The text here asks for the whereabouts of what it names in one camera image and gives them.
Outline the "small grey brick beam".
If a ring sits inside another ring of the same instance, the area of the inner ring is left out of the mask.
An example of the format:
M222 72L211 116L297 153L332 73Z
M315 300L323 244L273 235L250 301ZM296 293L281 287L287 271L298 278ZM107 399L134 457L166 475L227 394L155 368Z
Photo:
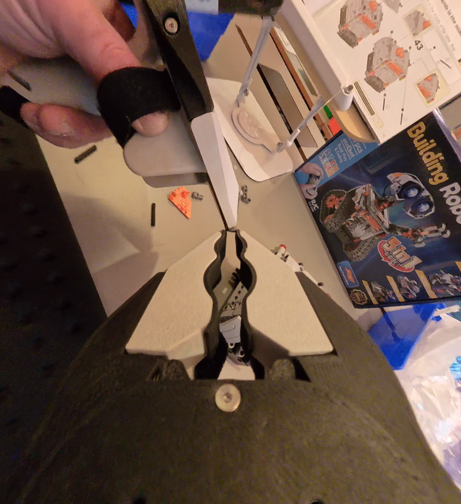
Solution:
M240 268L236 268L231 275L229 288L223 290L228 296L220 310L219 331L227 344L227 358L236 366L250 367L250 358L241 340L242 302L247 288L241 280Z

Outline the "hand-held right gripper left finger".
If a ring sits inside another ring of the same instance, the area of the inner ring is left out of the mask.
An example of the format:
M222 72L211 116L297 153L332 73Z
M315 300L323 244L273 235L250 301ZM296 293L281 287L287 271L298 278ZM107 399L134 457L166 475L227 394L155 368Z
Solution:
M128 354L178 360L189 378L210 354L204 332L217 309L214 288L221 276L226 231L199 244L164 273L126 344Z

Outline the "white book stand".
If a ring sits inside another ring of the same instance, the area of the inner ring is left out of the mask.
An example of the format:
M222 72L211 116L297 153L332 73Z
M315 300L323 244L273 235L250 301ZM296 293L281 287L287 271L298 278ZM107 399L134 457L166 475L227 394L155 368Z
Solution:
M293 172L326 142L320 113L337 99L350 104L353 85L325 96L316 89L282 30L264 17L255 46L248 41L258 19L236 15L217 43L206 76L224 138L246 175L257 182Z

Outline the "orange brick panel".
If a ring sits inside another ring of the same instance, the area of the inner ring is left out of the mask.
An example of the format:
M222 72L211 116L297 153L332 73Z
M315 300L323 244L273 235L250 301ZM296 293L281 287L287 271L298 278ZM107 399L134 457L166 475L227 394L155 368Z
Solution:
M183 214L184 217L190 219L192 216L192 199L191 192L184 186L179 186L168 194L168 199L171 203Z

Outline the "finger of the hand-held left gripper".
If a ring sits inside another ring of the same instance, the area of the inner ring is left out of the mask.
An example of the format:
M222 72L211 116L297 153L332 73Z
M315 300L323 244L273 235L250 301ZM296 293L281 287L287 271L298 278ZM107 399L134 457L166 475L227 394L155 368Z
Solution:
M209 175L223 220L229 230L237 226L240 188L216 113L194 118L190 127Z

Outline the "person's left hand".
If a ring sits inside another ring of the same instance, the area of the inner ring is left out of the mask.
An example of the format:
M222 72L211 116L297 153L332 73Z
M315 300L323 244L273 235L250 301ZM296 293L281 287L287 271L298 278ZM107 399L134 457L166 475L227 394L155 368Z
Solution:
M119 1L0 1L0 79L29 57L68 55L99 83L140 65L134 33ZM70 107L26 102L19 114L21 124L63 148L112 136L101 117Z

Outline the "clear plastic bags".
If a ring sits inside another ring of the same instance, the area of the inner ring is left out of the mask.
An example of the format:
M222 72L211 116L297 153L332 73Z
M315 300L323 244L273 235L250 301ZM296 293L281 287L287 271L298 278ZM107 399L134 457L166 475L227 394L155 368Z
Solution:
M436 458L461 491L461 321L430 321L395 374Z

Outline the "printed instruction booklet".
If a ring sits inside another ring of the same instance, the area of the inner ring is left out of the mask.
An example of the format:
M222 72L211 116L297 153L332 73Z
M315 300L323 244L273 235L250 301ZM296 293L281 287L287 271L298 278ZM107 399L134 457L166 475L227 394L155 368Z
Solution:
M303 1L383 143L461 92L461 1Z

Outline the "blue plastic bin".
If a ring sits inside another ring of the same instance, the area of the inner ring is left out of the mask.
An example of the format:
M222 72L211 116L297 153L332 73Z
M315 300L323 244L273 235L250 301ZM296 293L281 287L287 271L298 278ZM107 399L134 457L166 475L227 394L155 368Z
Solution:
M416 411L454 407L461 386L460 306L423 304L385 312L369 329Z

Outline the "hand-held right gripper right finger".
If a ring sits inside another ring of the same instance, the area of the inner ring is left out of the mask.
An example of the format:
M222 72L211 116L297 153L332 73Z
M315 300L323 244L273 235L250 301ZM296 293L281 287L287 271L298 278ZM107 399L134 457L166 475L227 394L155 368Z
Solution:
M328 355L334 349L300 280L317 286L248 233L236 230L234 236L241 280L247 288L241 340L251 366L233 364L232 379L261 379L275 362L285 360L295 379L309 380L300 358Z

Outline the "dark robot kit box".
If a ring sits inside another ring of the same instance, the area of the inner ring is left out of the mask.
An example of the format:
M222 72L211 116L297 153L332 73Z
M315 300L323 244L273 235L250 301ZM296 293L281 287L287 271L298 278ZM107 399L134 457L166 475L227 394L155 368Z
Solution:
M294 175L355 308L461 298L461 146L438 110L380 145L339 132Z

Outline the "grey orange toy brick assembly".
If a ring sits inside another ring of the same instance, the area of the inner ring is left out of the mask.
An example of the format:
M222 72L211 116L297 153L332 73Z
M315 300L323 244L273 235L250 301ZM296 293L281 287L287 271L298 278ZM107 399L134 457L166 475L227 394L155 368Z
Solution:
M309 278L310 281L312 281L317 287L319 287L322 291L324 291L324 284L323 282L318 282L316 281L310 274L305 270L303 263L297 262L293 257L290 256L290 253L286 250L286 246L284 244L281 244L273 249L271 249L271 252L277 256L281 261L283 261L292 271L295 273L302 273L304 274L307 278Z

